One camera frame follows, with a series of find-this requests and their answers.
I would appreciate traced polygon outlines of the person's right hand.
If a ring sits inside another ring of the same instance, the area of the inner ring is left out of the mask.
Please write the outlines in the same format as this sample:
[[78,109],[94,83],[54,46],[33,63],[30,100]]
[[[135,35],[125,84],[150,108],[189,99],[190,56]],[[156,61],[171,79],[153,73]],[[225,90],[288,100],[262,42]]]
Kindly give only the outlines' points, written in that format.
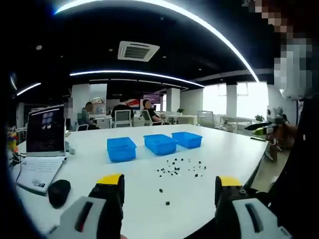
[[298,127],[292,124],[279,124],[272,127],[272,131],[267,134],[267,139],[273,142],[273,146],[281,149],[288,144],[291,139],[295,139]]

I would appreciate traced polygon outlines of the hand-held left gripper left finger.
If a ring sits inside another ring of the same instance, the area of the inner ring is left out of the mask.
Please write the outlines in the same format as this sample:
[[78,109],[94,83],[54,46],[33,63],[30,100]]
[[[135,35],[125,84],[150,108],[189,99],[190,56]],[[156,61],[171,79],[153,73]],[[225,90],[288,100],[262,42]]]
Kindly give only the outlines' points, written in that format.
[[125,200],[124,174],[98,180],[89,196],[80,197],[60,216],[50,239],[120,239]]

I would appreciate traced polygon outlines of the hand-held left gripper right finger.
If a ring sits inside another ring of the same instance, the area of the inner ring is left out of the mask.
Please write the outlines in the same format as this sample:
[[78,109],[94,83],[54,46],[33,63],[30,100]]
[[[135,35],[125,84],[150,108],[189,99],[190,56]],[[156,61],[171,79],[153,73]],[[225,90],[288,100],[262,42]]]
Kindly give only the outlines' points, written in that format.
[[215,223],[219,239],[292,239],[277,216],[249,194],[237,178],[215,178]]

